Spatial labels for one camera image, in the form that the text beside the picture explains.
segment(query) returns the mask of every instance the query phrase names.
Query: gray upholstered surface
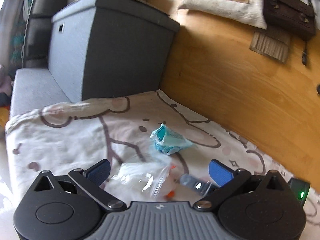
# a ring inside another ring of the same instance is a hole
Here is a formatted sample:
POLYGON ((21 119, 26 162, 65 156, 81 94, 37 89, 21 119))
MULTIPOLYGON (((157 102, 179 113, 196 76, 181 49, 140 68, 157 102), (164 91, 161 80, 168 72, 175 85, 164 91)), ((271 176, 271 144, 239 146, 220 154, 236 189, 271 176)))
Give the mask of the gray upholstered surface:
POLYGON ((70 102, 47 68, 17 71, 11 100, 10 118, 33 109, 70 102))

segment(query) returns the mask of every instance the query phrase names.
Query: metal bolt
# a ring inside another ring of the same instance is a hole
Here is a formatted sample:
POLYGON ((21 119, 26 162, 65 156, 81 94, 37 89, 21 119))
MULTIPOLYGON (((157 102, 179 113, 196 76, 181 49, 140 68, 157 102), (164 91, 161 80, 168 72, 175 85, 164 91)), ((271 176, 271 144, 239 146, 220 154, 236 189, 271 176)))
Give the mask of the metal bolt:
POLYGON ((208 209, 212 207, 212 204, 210 201, 207 200, 200 200, 198 202, 196 202, 196 207, 199 209, 208 209))
POLYGON ((121 208, 123 206, 123 202, 120 201, 120 200, 111 200, 109 203, 108 203, 108 208, 121 208))

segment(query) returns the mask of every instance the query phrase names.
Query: gray storage box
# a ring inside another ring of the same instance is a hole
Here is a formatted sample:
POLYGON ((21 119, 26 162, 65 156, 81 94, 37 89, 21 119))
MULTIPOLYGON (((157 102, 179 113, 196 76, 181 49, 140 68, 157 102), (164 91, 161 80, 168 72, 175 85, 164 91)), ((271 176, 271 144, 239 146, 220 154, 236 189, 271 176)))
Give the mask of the gray storage box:
POLYGON ((49 70, 71 102, 158 89, 180 28, 137 0, 80 0, 52 22, 49 70))

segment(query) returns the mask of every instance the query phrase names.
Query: wooden headboard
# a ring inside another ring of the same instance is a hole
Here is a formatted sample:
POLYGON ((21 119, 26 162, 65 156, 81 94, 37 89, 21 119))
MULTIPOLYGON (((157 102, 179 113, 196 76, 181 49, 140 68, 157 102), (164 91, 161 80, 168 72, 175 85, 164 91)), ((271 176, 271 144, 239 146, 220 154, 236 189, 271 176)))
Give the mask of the wooden headboard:
POLYGON ((173 100, 237 132, 320 190, 320 33, 293 38, 286 65, 250 51, 256 28, 177 10, 181 0, 148 0, 180 22, 161 89, 173 100))

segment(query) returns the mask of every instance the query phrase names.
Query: gray ribbed panel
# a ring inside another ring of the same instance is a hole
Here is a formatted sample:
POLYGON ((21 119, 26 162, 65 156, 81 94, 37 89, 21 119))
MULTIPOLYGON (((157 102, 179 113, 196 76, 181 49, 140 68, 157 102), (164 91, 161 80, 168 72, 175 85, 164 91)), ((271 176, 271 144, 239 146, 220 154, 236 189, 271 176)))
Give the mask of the gray ribbed panel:
POLYGON ((111 213, 87 240, 238 240, 221 228, 212 213, 192 209, 188 202, 133 202, 111 213))

